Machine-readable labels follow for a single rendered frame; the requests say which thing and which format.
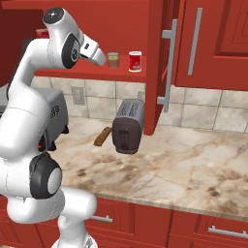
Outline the red cabinet door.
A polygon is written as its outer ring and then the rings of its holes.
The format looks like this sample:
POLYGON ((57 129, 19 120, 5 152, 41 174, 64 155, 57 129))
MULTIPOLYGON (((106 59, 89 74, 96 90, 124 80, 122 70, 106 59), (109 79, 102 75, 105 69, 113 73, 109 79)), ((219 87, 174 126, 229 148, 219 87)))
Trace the red cabinet door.
POLYGON ((0 86, 11 79, 23 43, 43 28, 42 10, 3 10, 0 8, 0 86))
POLYGON ((180 0, 173 84, 248 91, 248 0, 180 0), (197 8, 203 8, 188 76, 197 8))
POLYGON ((165 96, 170 41, 162 33, 171 30, 172 20, 178 19, 179 4, 180 0, 149 0, 143 128, 148 136, 154 133, 163 107, 157 104, 157 97, 165 96))

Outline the red can with white label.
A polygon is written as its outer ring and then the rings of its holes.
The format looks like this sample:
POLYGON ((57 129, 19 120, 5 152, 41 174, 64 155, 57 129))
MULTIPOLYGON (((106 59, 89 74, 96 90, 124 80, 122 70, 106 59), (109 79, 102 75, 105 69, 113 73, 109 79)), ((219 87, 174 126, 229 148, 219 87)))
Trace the red can with white label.
POLYGON ((130 51, 129 52, 129 71, 140 72, 141 71, 141 52, 130 51))

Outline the red drawer front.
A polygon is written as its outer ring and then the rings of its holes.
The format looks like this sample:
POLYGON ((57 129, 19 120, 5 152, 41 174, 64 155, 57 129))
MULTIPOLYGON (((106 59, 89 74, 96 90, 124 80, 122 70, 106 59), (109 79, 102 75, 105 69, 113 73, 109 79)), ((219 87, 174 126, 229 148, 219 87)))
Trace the red drawer front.
POLYGON ((248 248, 248 239, 208 232, 207 228, 248 233, 248 222, 174 211, 168 248, 248 248))
POLYGON ((108 215, 113 222, 89 219, 85 221, 88 227, 121 233, 134 232, 135 206, 132 203, 98 198, 97 210, 94 215, 104 217, 108 215))

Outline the red base cabinet panel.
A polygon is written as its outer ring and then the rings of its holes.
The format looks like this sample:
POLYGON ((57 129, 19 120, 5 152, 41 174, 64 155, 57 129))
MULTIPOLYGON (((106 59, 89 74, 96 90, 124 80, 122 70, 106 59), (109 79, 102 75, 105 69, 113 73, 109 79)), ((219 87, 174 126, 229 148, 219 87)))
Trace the red base cabinet panel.
POLYGON ((137 204, 135 207, 134 241, 145 245, 166 247, 171 225, 171 211, 137 204))

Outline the grey and brown toaster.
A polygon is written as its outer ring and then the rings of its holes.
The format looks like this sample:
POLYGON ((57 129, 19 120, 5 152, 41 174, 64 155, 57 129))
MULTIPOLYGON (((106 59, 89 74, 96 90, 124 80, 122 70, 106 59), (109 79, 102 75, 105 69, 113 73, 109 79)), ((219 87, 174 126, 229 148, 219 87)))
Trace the grey and brown toaster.
POLYGON ((143 131, 144 102, 125 99, 112 123, 112 142, 118 153, 135 154, 143 131))

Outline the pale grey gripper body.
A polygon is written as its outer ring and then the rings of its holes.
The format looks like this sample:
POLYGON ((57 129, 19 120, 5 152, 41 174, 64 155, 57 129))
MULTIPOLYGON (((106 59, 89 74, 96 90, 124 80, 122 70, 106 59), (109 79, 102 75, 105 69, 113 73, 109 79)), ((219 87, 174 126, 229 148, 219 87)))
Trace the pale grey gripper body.
POLYGON ((106 57, 98 46, 90 48, 89 60, 97 66, 104 66, 106 63, 106 57))

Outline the grey wall outlet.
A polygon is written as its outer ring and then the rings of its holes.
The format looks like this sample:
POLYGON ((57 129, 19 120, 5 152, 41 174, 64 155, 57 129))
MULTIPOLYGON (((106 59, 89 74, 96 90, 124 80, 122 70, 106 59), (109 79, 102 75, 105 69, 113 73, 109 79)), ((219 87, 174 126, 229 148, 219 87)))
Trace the grey wall outlet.
POLYGON ((74 104, 84 106, 85 101, 84 101, 83 88, 72 86, 71 89, 72 89, 74 104))

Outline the olive green can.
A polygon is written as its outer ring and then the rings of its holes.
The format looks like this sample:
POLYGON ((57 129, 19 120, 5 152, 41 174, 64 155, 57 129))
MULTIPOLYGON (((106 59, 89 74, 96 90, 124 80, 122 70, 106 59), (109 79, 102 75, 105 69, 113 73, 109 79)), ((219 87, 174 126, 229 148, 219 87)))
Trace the olive green can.
POLYGON ((108 66, 112 69, 116 69, 119 67, 119 53, 118 52, 108 53, 108 66))

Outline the brown bread bar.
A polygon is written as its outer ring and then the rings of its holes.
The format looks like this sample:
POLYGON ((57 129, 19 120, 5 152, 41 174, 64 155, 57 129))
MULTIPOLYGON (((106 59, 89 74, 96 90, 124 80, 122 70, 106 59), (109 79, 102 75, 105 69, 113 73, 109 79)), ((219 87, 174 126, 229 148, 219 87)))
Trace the brown bread bar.
POLYGON ((105 142, 106 138, 109 136, 111 132, 111 127, 106 127, 102 133, 96 137, 95 141, 94 141, 94 145, 95 146, 102 146, 103 143, 105 142))

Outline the red open wall cabinet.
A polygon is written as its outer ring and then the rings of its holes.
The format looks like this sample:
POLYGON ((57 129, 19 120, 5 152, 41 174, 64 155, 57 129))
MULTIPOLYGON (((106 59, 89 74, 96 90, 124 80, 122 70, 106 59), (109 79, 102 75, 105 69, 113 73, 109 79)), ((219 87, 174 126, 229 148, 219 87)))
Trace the red open wall cabinet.
POLYGON ((96 66, 80 59, 70 70, 40 70, 37 76, 53 78, 86 78, 116 81, 145 82, 148 32, 148 0, 67 0, 43 1, 46 11, 50 7, 63 7, 88 37, 108 52, 119 53, 119 67, 108 64, 96 66), (129 52, 141 52, 141 71, 129 71, 129 52))

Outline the grey toaster oven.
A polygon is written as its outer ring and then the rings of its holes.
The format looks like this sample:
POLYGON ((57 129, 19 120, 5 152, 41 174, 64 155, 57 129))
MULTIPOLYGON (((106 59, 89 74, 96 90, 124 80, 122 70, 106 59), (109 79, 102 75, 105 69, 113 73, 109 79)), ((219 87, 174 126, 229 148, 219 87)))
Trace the grey toaster oven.
POLYGON ((68 134, 68 112, 61 90, 33 87, 38 103, 16 97, 7 101, 7 86, 0 87, 0 156, 16 158, 29 152, 56 149, 55 141, 68 134))

